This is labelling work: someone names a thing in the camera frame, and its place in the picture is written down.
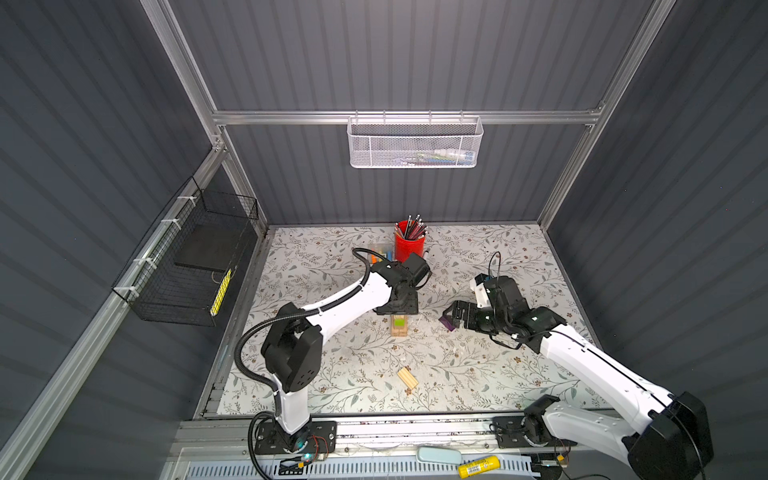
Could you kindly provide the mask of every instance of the red pencil cup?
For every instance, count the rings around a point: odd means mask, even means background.
[[[408,221],[403,220],[397,224],[397,227],[402,232],[406,229],[406,225],[408,225]],[[426,236],[419,238],[418,240],[405,240],[404,238],[401,238],[400,235],[395,233],[395,260],[401,263],[405,262],[408,257],[410,257],[411,253],[415,253],[419,256],[424,255],[425,238]]]

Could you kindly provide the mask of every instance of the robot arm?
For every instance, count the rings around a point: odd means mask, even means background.
[[[518,342],[515,348],[526,345],[568,369],[621,415],[616,419],[545,395],[525,410],[523,428],[531,444],[568,439],[588,445],[628,464],[643,480],[691,480],[712,459],[700,400],[687,392],[675,396],[632,372],[549,308],[528,308],[513,279],[489,280],[476,277],[478,305],[454,302],[446,321],[491,336],[507,333]]]
[[[362,279],[301,309],[292,303],[280,309],[277,318],[301,311],[319,311],[300,319],[277,320],[261,347],[266,369],[278,387],[274,393],[276,422],[290,438],[291,445],[302,445],[308,435],[307,386],[318,373],[323,345],[369,310],[379,315],[418,313],[416,290],[428,274],[429,266],[416,254],[403,263],[382,259],[371,267],[362,289],[341,304],[335,303],[357,289]]]

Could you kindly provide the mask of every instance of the aluminum frame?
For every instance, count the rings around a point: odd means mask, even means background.
[[[194,181],[189,180],[179,197],[164,215],[165,220],[174,219],[181,211],[187,198],[197,190],[197,185],[205,187],[214,177],[217,168],[226,157],[221,145],[211,149],[210,153],[194,174]],[[156,230],[141,248],[138,258],[146,258],[157,245],[171,222],[160,222]],[[130,285],[141,264],[133,262],[120,279],[118,286]],[[101,354],[112,340],[122,324],[130,307],[115,292],[110,292],[94,318],[72,347],[64,362],[56,370],[51,380],[27,411],[21,423],[0,451],[0,478],[20,480],[24,478],[35,462],[45,443],[56,429],[61,417],[69,408],[72,400],[80,391],[86,378]]]
[[[617,416],[612,409],[595,410]],[[338,422],[336,451],[332,457],[414,455],[420,445],[441,445],[463,454],[552,453],[551,447],[522,446],[500,449],[488,426],[495,416],[520,416],[520,411],[444,414],[317,415]],[[170,448],[161,480],[183,480],[190,462],[247,460],[244,449],[249,419],[181,422]],[[371,428],[377,433],[372,435]],[[591,451],[576,445],[573,452]],[[259,455],[258,458],[274,458]]]
[[[598,118],[594,126],[587,127],[586,131],[581,135],[581,139],[577,143],[557,183],[555,183],[547,203],[541,211],[541,215],[539,215],[538,222],[544,231],[549,230],[549,227],[552,225],[554,216],[558,214],[558,210],[560,210],[565,197],[568,195],[571,187],[573,187],[576,177],[581,172],[584,164],[587,163],[589,155],[594,150],[598,140],[600,140],[600,136],[605,131],[605,126],[616,111],[616,107],[624,96],[624,92],[627,91],[632,78],[640,67],[640,63],[645,58],[646,53],[648,53],[650,46],[654,43],[656,35],[661,30],[664,21],[667,20],[667,16],[669,16],[675,2],[676,0],[655,0],[648,9],[648,13],[645,15],[643,23],[634,36],[627,54],[621,60],[616,74],[608,85],[605,96],[603,96],[600,105],[600,118]]]
[[[144,7],[152,28],[154,28],[166,55],[174,66],[176,75],[178,75],[184,91],[187,92],[187,96],[211,144],[216,145],[223,142],[226,149],[230,152],[229,157],[223,163],[223,167],[232,182],[235,193],[257,199],[259,218],[263,220],[263,230],[261,233],[266,232],[268,219],[261,208],[255,190],[248,180],[243,164],[240,162],[240,157],[237,156],[237,151],[234,149],[226,128],[217,125],[214,121],[213,113],[216,110],[214,98],[208,90],[203,74],[197,66],[197,62],[192,55],[184,33],[181,31],[181,26],[170,6],[170,2],[168,0],[141,0],[141,6]]]
[[[597,109],[576,111],[215,111],[218,125],[346,125],[359,123],[409,123],[436,121],[461,123],[480,117],[486,125],[576,124],[594,125]]]

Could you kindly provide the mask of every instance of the purple object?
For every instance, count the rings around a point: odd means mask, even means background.
[[[450,330],[451,332],[452,332],[452,331],[454,331],[454,330],[456,330],[456,327],[454,327],[454,326],[453,326],[453,324],[451,324],[451,321],[450,321],[450,320],[448,320],[447,318],[445,318],[445,315],[443,315],[443,316],[441,316],[441,317],[440,317],[440,323],[442,323],[443,325],[445,325],[445,328],[447,328],[447,329],[448,329],[448,330]]]

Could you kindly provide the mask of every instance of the floral tablecloth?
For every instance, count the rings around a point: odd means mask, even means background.
[[[352,247],[392,243],[389,227],[280,228],[267,257],[246,329],[274,316],[287,302],[313,303],[362,275]],[[432,278],[419,291],[422,313],[409,319],[407,337],[389,335],[389,316],[369,312],[323,348],[310,384],[312,412],[447,412],[522,409],[545,393],[575,406],[605,402],[567,370],[523,347],[505,349],[480,333],[449,332],[438,318],[453,300],[474,301],[469,281],[487,271],[499,250],[502,274],[515,279],[533,306],[549,306],[590,338],[581,314],[538,225],[430,227],[425,248]],[[496,271],[494,260],[493,273]],[[266,372],[259,348],[266,330],[243,351],[246,365]],[[396,375],[410,368],[413,390]],[[220,415],[274,409],[270,390],[232,365]]]

